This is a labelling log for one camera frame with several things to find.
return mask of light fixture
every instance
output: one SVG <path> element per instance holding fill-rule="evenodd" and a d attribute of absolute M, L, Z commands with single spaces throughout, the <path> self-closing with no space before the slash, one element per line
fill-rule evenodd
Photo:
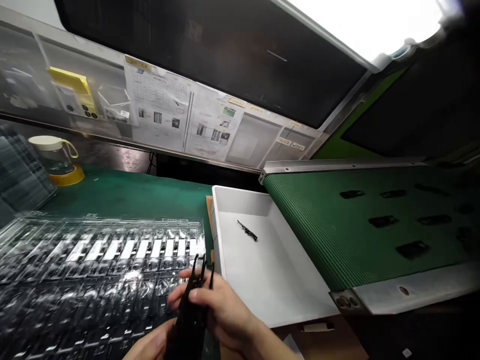
<path fill-rule="evenodd" d="M 456 0 L 272 0 L 373 72 L 461 14 Z"/>

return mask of stack of plastic trays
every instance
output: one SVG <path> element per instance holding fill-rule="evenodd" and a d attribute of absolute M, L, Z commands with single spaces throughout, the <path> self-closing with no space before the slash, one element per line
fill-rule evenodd
<path fill-rule="evenodd" d="M 201 220 L 24 214 L 0 230 L 0 360 L 121 359 L 197 254 Z"/>
<path fill-rule="evenodd" d="M 0 227 L 57 191 L 32 147 L 7 124 L 0 124 L 0 177 Z"/>

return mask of cable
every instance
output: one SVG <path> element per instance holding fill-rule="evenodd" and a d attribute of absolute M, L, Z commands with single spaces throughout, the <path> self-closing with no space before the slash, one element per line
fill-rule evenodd
<path fill-rule="evenodd" d="M 157 154 L 154 153 L 154 152 L 150 152 L 150 154 L 148 155 L 148 160 L 150 160 L 150 164 L 148 164 L 148 168 L 146 169 L 146 174 L 150 174 L 150 171 L 152 170 L 152 166 L 153 167 L 157 167 L 157 165 L 154 165 L 154 156 L 157 157 Z"/>

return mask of white bottle cap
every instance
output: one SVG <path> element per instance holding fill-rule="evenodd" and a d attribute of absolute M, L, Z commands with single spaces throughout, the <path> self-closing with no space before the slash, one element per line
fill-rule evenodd
<path fill-rule="evenodd" d="M 28 139 L 30 144 L 33 144 L 40 151 L 53 151 L 61 149 L 64 145 L 63 139 L 56 136 L 34 136 Z"/>

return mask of workbench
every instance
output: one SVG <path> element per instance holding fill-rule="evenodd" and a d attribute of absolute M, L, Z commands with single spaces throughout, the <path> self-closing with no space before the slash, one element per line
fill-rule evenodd
<path fill-rule="evenodd" d="M 212 186 L 91 165 L 82 168 L 85 179 L 59 187 L 42 211 L 62 217 L 202 218 L 207 258 L 211 261 L 212 231 L 205 196 L 212 195 Z"/>

